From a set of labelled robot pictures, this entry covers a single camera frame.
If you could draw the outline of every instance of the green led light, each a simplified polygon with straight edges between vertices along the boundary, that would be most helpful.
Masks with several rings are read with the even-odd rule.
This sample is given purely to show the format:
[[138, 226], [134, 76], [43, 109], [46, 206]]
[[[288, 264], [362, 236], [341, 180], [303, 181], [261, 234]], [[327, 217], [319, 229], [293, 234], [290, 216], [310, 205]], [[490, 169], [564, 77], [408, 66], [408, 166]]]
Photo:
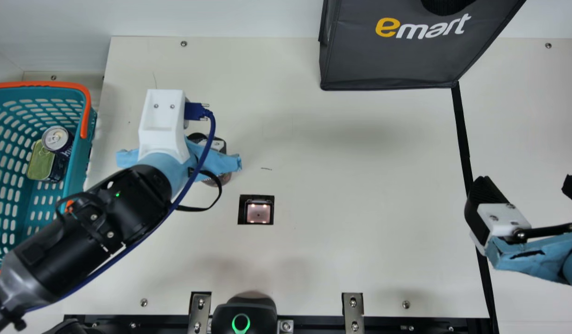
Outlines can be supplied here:
[[[238, 317], [240, 316], [246, 317], [247, 318], [247, 327], [245, 327], [244, 330], [239, 330], [237, 329], [237, 326], [235, 325], [235, 321], [237, 320]], [[239, 313], [237, 315], [235, 315], [235, 317], [233, 318], [233, 331], [235, 332], [235, 334], [245, 334], [248, 330], [248, 328], [251, 326], [251, 320], [248, 318], [248, 315], [246, 315], [245, 313]]]

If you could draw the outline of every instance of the teal shopping basket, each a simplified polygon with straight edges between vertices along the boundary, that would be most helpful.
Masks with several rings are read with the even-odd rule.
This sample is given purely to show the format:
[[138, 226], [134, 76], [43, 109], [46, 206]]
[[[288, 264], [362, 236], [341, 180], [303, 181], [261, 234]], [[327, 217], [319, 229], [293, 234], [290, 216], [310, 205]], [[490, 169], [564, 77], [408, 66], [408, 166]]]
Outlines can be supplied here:
[[[55, 202], [81, 192], [97, 113], [89, 91], [62, 82], [0, 83], [0, 265], [9, 250], [55, 218]], [[53, 125], [74, 133], [59, 183], [27, 178], [32, 144]]]

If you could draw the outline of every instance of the emart logo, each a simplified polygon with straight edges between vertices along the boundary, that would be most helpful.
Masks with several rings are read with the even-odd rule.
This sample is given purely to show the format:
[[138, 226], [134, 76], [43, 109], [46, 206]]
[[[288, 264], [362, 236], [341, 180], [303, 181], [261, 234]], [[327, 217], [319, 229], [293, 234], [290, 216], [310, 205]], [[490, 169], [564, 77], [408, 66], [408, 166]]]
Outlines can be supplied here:
[[398, 19], [393, 19], [391, 17], [384, 17], [377, 22], [375, 27], [375, 32], [377, 35], [382, 37], [392, 37], [413, 39], [416, 32], [418, 33], [418, 39], [423, 38], [434, 38], [437, 36], [448, 35], [454, 28], [455, 34], [464, 33], [464, 23], [471, 19], [471, 16], [466, 13], [461, 19], [454, 19], [453, 21], [436, 23], [435, 25], [412, 25], [411, 23], [406, 23], [402, 25]]

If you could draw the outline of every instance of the metal bracket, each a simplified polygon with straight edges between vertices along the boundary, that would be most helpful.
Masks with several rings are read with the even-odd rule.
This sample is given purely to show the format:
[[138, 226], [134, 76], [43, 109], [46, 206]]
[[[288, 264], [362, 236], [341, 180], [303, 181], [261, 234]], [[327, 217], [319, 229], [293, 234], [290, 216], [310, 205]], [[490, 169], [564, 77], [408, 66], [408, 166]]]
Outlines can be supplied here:
[[191, 294], [191, 309], [189, 311], [188, 334], [204, 334], [208, 332], [208, 318], [210, 317], [211, 294]]
[[364, 303], [362, 294], [344, 292], [342, 294], [343, 321], [346, 334], [364, 334]]
[[294, 332], [294, 321], [290, 319], [278, 319], [277, 334], [292, 334]]

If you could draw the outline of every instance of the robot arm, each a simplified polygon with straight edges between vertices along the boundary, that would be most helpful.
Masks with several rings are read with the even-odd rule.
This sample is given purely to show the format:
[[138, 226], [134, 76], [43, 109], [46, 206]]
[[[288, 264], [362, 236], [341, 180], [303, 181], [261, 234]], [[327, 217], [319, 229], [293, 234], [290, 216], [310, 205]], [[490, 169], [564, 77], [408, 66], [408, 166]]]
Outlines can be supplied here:
[[[562, 188], [572, 199], [572, 175]], [[477, 249], [495, 269], [572, 285], [572, 223], [532, 228], [488, 177], [473, 182], [465, 219]], [[528, 239], [547, 237], [528, 242]]]
[[[211, 140], [206, 144], [196, 167], [188, 168], [184, 120], [203, 116], [211, 120], [213, 137], [214, 116], [201, 104], [186, 103], [182, 91], [148, 92], [140, 122], [138, 163], [58, 201], [53, 222], [4, 257], [0, 331], [9, 323], [17, 330], [25, 328], [21, 319], [25, 312], [83, 287], [146, 239], [176, 209], [212, 144]], [[61, 213], [59, 208], [68, 200], [73, 203]]]

